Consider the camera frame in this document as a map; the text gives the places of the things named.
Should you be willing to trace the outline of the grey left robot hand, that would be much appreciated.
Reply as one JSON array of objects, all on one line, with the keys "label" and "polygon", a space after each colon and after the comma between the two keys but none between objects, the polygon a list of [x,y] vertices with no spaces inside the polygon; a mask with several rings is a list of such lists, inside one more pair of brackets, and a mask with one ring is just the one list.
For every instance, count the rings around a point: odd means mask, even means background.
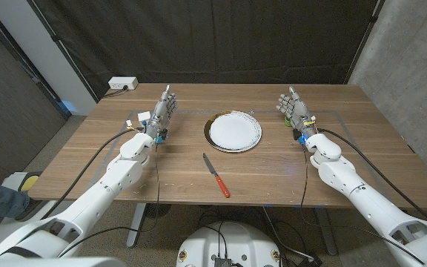
[{"label": "grey left robot hand", "polygon": [[167,85],[145,126],[145,133],[152,138],[158,137],[161,132],[168,128],[170,119],[176,109],[176,95],[170,93],[170,85]]}]

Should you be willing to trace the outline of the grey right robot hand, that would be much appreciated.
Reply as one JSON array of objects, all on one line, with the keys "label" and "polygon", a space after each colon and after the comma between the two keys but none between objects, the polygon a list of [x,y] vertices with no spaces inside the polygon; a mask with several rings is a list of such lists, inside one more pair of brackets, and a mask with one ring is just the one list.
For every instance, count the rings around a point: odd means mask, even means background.
[{"label": "grey right robot hand", "polygon": [[295,131],[299,132],[306,139],[317,133],[314,120],[311,118],[305,103],[292,85],[289,87],[289,94],[281,94],[278,102],[276,106],[277,110],[285,115]]}]

